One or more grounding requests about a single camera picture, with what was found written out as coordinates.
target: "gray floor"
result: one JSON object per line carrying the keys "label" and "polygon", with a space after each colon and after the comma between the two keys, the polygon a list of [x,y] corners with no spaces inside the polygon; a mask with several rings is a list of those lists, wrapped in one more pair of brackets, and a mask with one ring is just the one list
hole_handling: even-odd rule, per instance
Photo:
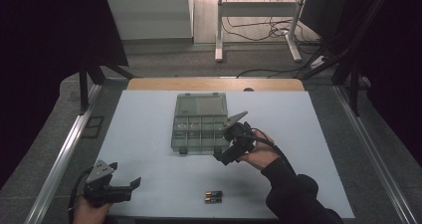
{"label": "gray floor", "polygon": [[[228,46],[221,64],[213,60],[213,46],[132,43],[126,44],[125,50],[130,65],[127,69],[142,77],[234,77],[248,69],[289,70],[301,65],[294,63],[289,50],[280,44]],[[333,69],[304,81],[304,84],[356,215],[355,219],[345,220],[345,223],[401,223],[330,84]],[[92,114],[93,121],[95,118],[104,119],[103,127],[100,130],[85,130],[43,223],[67,221],[67,203],[74,181],[97,158],[119,95],[127,84],[127,80],[114,72],[105,69],[105,73],[107,77],[116,79],[110,79],[103,86]],[[257,72],[246,76],[266,77],[270,74]],[[72,76],[62,82],[61,96],[55,109],[0,192],[0,223],[24,222],[79,114],[79,107],[78,77]],[[359,111],[415,217],[421,221],[421,168],[373,109],[364,92],[359,93]]]}

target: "aa battery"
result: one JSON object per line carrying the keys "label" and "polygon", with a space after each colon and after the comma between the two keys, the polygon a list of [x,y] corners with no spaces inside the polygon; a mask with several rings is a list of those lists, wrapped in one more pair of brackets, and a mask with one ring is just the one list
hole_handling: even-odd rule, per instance
{"label": "aa battery", "polygon": [[205,203],[221,203],[223,200],[221,197],[205,197]]}
{"label": "aa battery", "polygon": [[206,197],[219,197],[223,196],[223,191],[207,191],[205,192]]}
{"label": "aa battery", "polygon": [[221,203],[223,201],[223,191],[207,191],[205,192],[205,203]]}

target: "human hand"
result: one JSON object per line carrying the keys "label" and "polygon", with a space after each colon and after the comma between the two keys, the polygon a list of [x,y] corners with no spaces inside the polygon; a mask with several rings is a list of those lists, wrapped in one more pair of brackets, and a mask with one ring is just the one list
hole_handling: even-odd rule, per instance
{"label": "human hand", "polygon": [[[255,136],[267,139],[270,142],[274,143],[273,139],[268,137],[265,133],[261,131],[254,131]],[[245,153],[238,158],[238,161],[246,161],[252,166],[258,168],[259,170],[264,169],[274,160],[279,158],[276,152],[268,145],[256,141],[255,148],[250,153]]]}
{"label": "human hand", "polygon": [[103,224],[112,204],[94,207],[87,199],[81,196],[75,209],[74,224]]}

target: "black panel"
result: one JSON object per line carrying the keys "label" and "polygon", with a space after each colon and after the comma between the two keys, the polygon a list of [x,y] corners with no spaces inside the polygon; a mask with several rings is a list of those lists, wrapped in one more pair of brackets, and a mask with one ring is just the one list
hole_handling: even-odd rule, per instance
{"label": "black panel", "polygon": [[422,165],[422,0],[386,0],[359,49],[368,97]]}
{"label": "black panel", "polygon": [[325,40],[337,33],[345,0],[307,0],[301,14],[301,22]]}
{"label": "black panel", "polygon": [[43,127],[61,81],[82,60],[127,60],[106,0],[0,1],[2,185]]}

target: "wall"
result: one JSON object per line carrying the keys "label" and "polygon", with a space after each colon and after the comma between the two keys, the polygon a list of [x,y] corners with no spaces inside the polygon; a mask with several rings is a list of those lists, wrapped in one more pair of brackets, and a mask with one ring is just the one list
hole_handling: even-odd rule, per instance
{"label": "wall", "polygon": [[122,40],[193,37],[193,0],[107,0]]}

